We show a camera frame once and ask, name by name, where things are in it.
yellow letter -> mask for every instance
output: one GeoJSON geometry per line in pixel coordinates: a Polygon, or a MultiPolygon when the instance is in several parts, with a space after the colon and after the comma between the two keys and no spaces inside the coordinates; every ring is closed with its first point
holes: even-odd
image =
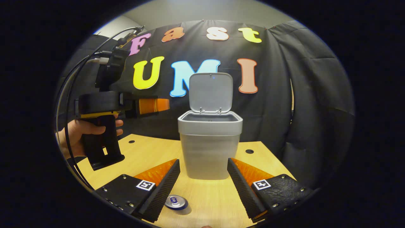
{"type": "Polygon", "coordinates": [[[207,37],[210,40],[224,41],[229,38],[229,35],[226,34],[226,32],[225,28],[210,27],[207,29],[207,37]]]}
{"type": "Polygon", "coordinates": [[[259,38],[256,38],[254,35],[259,35],[259,32],[253,31],[251,28],[240,28],[238,29],[243,33],[243,37],[253,43],[261,43],[262,40],[259,38]]]}
{"type": "Polygon", "coordinates": [[[143,79],[143,68],[148,61],[140,61],[134,65],[134,79],[133,83],[135,88],[143,90],[152,87],[159,79],[160,63],[164,60],[163,56],[154,57],[151,59],[152,73],[148,80],[143,79]]]}

finger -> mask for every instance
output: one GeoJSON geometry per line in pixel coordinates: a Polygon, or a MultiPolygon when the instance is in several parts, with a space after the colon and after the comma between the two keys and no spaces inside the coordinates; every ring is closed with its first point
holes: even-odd
{"type": "Polygon", "coordinates": [[[117,129],[117,136],[120,136],[124,133],[122,129],[117,129]]]}
{"type": "Polygon", "coordinates": [[[124,121],[122,121],[122,120],[116,120],[115,121],[115,127],[120,127],[122,125],[124,125],[124,121]]]}
{"type": "Polygon", "coordinates": [[[77,120],[75,121],[74,130],[80,132],[81,134],[100,135],[104,133],[105,126],[96,126],[84,120],[77,120]]]}

trash can lid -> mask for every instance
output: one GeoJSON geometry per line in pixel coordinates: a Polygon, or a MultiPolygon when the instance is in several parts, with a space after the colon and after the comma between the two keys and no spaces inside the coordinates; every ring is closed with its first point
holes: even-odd
{"type": "Polygon", "coordinates": [[[193,112],[225,113],[232,107],[233,80],[227,73],[195,73],[189,86],[193,112]]]}

blue letter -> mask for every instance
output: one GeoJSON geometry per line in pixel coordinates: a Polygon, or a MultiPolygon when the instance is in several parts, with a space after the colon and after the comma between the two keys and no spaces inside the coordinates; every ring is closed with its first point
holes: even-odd
{"type": "MultiPolygon", "coordinates": [[[[207,59],[201,63],[197,73],[216,73],[218,72],[218,66],[221,64],[219,60],[207,59]]],[[[171,97],[182,97],[186,94],[186,90],[183,89],[183,81],[187,89],[189,89],[190,77],[193,75],[194,70],[187,61],[178,61],[172,63],[172,68],[175,70],[175,80],[173,82],[173,90],[170,91],[171,97]]]]}

pink letter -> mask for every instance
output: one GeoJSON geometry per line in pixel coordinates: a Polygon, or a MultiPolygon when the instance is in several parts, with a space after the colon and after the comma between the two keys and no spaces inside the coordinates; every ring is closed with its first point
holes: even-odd
{"type": "Polygon", "coordinates": [[[145,44],[145,40],[149,37],[151,37],[150,33],[142,35],[140,37],[133,38],[131,40],[131,42],[132,42],[131,53],[129,53],[129,55],[131,56],[131,55],[135,55],[136,53],[138,53],[139,52],[138,47],[142,47],[145,44]]]}
{"type": "Polygon", "coordinates": [[[237,60],[242,68],[242,85],[239,87],[241,93],[256,93],[258,91],[254,81],[254,67],[256,61],[248,58],[240,58],[237,60]]]}

